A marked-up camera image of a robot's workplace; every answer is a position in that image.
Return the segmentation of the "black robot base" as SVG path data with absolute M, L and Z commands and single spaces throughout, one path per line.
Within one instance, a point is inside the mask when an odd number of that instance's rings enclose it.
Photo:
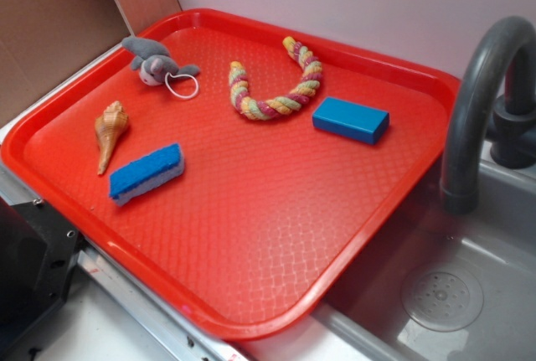
M 1 201 L 1 357 L 67 300 L 82 236 L 54 207 Z

